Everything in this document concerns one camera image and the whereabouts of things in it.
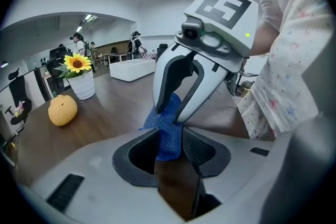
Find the black chair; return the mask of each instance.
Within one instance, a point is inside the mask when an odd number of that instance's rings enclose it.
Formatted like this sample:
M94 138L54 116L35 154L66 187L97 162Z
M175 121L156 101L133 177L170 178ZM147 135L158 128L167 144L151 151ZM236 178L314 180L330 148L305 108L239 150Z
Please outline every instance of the black chair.
M59 63L64 63L64 56L68 54L66 47L52 49L49 52L49 60L56 59Z
M56 92L57 94L60 94L62 92L64 92L64 82L63 82L63 78L59 78L59 76L62 74L62 72L60 70L55 70L54 68L59 67L60 64L58 63L58 61L56 59L51 59L46 63L46 68L49 72L49 74L51 75L50 80L50 84L49 86L51 86L51 92Z
M111 54L117 54L117 48L116 47L112 47L111 48ZM117 58L115 56L111 56L110 57L110 61L111 62L116 62L117 61Z
M160 44L157 51L157 58L156 61L158 60L158 58L161 56L161 54L168 48L168 44Z
M23 112L18 117L15 117L13 111L11 110L12 106L10 106L5 113L9 112L12 115L12 119L10 121L11 125L16 125L21 121L26 123L28 113L31 111L32 101L26 94L25 77L19 77L19 69L17 69L15 72L8 75L8 79L12 80L12 82L9 83L9 90L12 93L15 107L17 108L19 106L20 101L24 102L24 104Z

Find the blue cloth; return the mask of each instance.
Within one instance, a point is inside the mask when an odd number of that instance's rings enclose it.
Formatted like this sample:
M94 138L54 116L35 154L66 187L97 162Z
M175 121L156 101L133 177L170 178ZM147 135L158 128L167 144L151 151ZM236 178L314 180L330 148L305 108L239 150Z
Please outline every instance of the blue cloth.
M143 129L159 128L160 151L156 157L159 161L177 159L181 154L182 124L173 124L180 104L181 99L173 93L164 111L157 114L153 107L143 124Z

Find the wooden table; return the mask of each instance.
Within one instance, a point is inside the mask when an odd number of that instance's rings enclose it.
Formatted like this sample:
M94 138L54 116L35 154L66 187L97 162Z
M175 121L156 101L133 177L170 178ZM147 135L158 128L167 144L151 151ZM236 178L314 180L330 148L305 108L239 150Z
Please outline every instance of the wooden table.
M186 78L176 93L182 98L196 79ZM119 136L142 127L153 106L153 74L133 82L112 79L109 74L95 78L96 94L80 101L78 114L66 126L54 126L48 117L49 102L29 114L18 142L19 183L31 185L75 150L93 142ZM248 138L242 117L222 83L185 123L186 126ZM190 219L198 176L182 154L178 160L155 163L161 196L185 220Z

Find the black slot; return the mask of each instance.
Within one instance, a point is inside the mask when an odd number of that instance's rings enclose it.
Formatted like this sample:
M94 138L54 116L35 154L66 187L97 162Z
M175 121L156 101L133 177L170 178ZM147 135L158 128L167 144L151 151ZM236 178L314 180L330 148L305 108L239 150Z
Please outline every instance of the black slot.
M68 175L50 195L47 199L47 203L60 212L64 212L83 180L84 177L82 176L73 174Z
M262 156L267 156L269 151L268 150L264 150L262 148L258 148L258 147L254 147L250 149L251 152L258 154L258 155L262 155Z
M153 174L159 149L159 129L149 129L145 134L117 148L112 157L113 167L133 186L157 188L158 181Z
M172 51L176 50L178 46L179 46L179 44L176 44L176 45L172 48Z
M215 63L214 67L212 68L212 71L217 72L219 67L219 64Z
M205 192L203 181L198 178L196 197L192 207L192 217L197 218L204 215L221 204L215 196Z

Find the floor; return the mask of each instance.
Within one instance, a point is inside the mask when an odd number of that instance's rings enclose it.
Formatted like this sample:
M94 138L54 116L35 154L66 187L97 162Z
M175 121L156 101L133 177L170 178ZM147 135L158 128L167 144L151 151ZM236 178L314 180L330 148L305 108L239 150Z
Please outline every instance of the floor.
M10 143L5 152L4 152L8 158L10 158L14 163L16 163L17 161L17 138L13 139L12 143ZM8 166L12 175L15 176L15 170L18 169L17 166L15 166L14 168L13 167L10 167Z
M93 73L93 77L97 78L109 72L110 72L110 69L107 66L96 66L96 73Z
M236 105L238 105L239 102L240 102L242 99L243 99L242 97L240 97L240 96L236 96L236 99L235 99L235 103L236 103Z

